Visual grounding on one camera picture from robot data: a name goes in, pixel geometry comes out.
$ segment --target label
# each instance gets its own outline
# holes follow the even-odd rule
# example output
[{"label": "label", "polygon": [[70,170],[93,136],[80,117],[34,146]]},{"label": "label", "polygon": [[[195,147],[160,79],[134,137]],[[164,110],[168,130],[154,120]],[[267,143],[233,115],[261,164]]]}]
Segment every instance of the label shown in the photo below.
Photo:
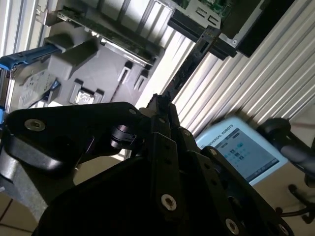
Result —
[{"label": "label", "polygon": [[50,75],[47,70],[26,78],[19,99],[19,109],[29,108],[33,103],[40,100],[55,80],[56,78]]}]

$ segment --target screw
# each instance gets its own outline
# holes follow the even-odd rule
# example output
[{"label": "screw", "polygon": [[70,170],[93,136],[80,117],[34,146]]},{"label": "screw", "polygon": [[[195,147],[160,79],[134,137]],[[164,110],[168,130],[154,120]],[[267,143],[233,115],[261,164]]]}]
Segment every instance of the screw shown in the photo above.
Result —
[{"label": "screw", "polygon": [[168,194],[162,195],[161,201],[163,206],[165,206],[165,208],[168,209],[169,211],[176,210],[177,204],[175,199],[171,195]]},{"label": "screw", "polygon": [[289,236],[289,232],[286,230],[286,228],[283,225],[279,225],[279,228],[282,232],[284,232],[285,235]]},{"label": "screw", "polygon": [[217,152],[214,151],[213,149],[210,149],[210,152],[211,152],[211,154],[212,154],[213,156],[216,156],[216,155],[217,155]]},{"label": "screw", "polygon": [[233,220],[226,219],[225,224],[234,235],[238,235],[240,233],[240,230],[238,229],[237,225]]},{"label": "screw", "polygon": [[137,112],[136,112],[135,110],[133,110],[133,109],[129,109],[129,112],[130,112],[131,114],[133,114],[133,115],[137,114]]},{"label": "screw", "polygon": [[186,136],[190,136],[190,133],[189,133],[189,131],[187,131],[187,130],[184,130],[184,134],[185,134]]},{"label": "screw", "polygon": [[26,129],[36,132],[43,131],[46,128],[44,122],[38,119],[28,119],[25,121],[24,126]]}]

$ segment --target bolt head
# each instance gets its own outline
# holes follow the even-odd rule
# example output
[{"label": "bolt head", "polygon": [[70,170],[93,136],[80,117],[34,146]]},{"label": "bolt head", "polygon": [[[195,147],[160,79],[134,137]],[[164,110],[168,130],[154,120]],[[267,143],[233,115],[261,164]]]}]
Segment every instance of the bolt head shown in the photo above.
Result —
[{"label": "bolt head", "polygon": [[212,154],[213,156],[216,156],[216,155],[217,155],[217,152],[216,152],[215,150],[213,150],[213,149],[210,149],[210,152],[211,152],[211,154]]},{"label": "bolt head", "polygon": [[136,112],[135,110],[133,110],[133,109],[129,109],[129,112],[130,112],[131,114],[133,114],[133,115],[137,114],[137,112]]},{"label": "bolt head", "polygon": [[186,136],[190,136],[190,132],[189,132],[188,130],[184,130],[184,134],[185,134]]},{"label": "bolt head", "polygon": [[163,194],[161,197],[162,205],[169,211],[174,211],[177,208],[175,199],[169,194]]},{"label": "bolt head", "polygon": [[43,131],[46,128],[44,122],[38,119],[28,119],[24,122],[24,126],[26,129],[36,132]]}]

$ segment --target corrugated metal wall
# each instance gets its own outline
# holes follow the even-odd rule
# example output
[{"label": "corrugated metal wall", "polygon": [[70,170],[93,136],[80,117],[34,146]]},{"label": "corrugated metal wall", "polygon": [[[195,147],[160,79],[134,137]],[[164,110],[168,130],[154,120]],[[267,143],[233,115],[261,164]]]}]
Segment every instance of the corrugated metal wall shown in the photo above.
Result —
[{"label": "corrugated metal wall", "polygon": [[0,57],[37,47],[42,25],[35,21],[37,5],[47,0],[0,0]]},{"label": "corrugated metal wall", "polygon": [[[161,93],[193,43],[167,26],[171,11],[154,0],[84,0],[126,27],[166,48],[137,107]],[[57,0],[0,0],[0,56],[36,47],[48,29],[34,23],[37,4]],[[214,120],[238,111],[249,122],[295,118],[315,99],[315,0],[296,0],[272,32],[246,58],[208,55],[175,99],[182,126],[198,134]]]},{"label": "corrugated metal wall", "polygon": [[[208,55],[175,99],[182,126],[198,134],[236,111],[253,124],[298,116],[315,98],[314,26],[315,1],[296,0],[250,59],[238,54],[221,61]],[[138,107],[161,93],[192,46],[173,36]]]}]

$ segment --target circuit board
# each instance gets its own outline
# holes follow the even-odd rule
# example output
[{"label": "circuit board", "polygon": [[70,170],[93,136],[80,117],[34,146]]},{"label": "circuit board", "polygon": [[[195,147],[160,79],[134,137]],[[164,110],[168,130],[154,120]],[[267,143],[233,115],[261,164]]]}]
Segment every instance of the circuit board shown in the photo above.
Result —
[{"label": "circuit board", "polygon": [[231,12],[237,0],[199,0],[224,20]]},{"label": "circuit board", "polygon": [[188,7],[190,0],[173,0],[178,6],[185,9]]}]

